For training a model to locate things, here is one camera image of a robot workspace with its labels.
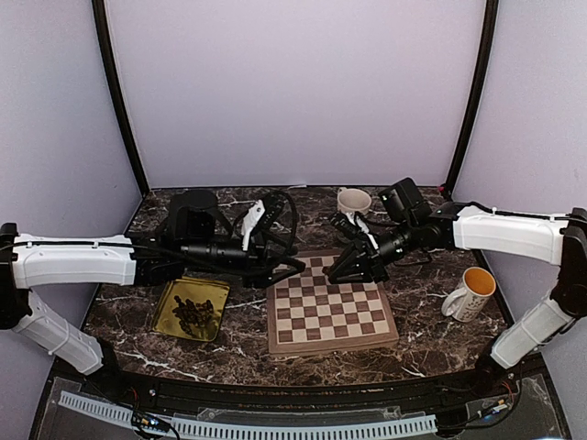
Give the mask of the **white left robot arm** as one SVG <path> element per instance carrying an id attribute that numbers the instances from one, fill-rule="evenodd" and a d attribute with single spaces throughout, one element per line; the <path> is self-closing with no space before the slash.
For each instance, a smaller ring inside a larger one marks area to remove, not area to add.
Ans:
<path id="1" fill-rule="evenodd" d="M 266 193 L 233 222 L 216 195 L 204 189 L 173 196 L 166 218 L 148 233 L 99 238 L 50 238 L 1 226 L 1 327 L 21 334 L 62 359 L 110 400 L 129 392 L 113 348 L 55 313 L 34 293 L 54 284 L 156 286 L 187 271 L 238 276 L 250 288 L 267 288 L 302 273 L 295 258 L 297 227 L 287 239 L 271 231 L 285 207 L 299 215 L 286 192 Z"/>

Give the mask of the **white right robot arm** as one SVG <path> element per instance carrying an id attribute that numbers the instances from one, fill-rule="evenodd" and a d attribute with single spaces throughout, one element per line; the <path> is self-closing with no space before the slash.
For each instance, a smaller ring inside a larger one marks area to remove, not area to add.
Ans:
<path id="1" fill-rule="evenodd" d="M 469 375 L 468 389 L 490 396 L 504 371 L 586 315 L 586 212 L 528 214 L 500 211 L 480 203 L 446 202 L 433 209 L 414 181 L 404 178 L 379 193 L 395 227 L 372 234 L 356 214 L 336 213 L 332 225 L 349 240 L 325 270 L 332 284 L 383 282 L 387 265 L 415 249 L 489 250 L 545 261 L 559 267 L 545 299 L 502 332 Z"/>

